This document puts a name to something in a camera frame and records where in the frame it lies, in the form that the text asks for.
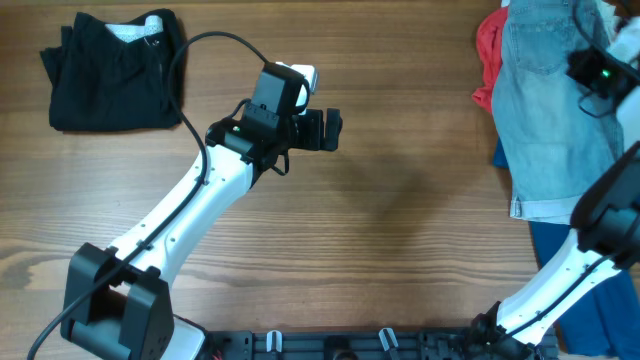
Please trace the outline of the light blue denim shorts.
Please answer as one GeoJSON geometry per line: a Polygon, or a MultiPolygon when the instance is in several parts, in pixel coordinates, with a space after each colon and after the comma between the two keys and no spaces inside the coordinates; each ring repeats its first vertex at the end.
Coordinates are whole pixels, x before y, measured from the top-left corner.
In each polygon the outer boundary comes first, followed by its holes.
{"type": "Polygon", "coordinates": [[[608,43],[597,1],[512,0],[492,96],[512,176],[513,218],[566,224],[582,195],[622,155],[610,101],[567,74],[590,35],[608,43]]]}

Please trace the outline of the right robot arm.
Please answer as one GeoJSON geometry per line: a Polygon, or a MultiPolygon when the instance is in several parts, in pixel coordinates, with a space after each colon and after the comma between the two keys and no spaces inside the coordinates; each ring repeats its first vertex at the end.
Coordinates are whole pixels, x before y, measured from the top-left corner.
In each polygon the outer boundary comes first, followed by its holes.
{"type": "Polygon", "coordinates": [[[555,325],[572,354],[639,356],[639,300],[630,275],[611,259],[578,248],[567,225],[531,222],[541,269],[523,289],[493,307],[480,346],[506,359],[550,359],[555,325]]]}

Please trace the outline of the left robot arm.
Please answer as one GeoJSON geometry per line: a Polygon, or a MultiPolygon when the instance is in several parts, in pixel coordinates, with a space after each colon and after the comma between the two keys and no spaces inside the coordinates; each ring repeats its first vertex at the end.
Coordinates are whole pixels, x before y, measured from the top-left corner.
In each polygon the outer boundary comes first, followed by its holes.
{"type": "Polygon", "coordinates": [[[71,258],[62,337],[101,359],[214,359],[211,337],[175,315],[171,287],[216,220],[291,149],[334,151],[337,109],[311,110],[312,65],[266,64],[254,94],[213,123],[196,161],[134,228],[71,258]]]}

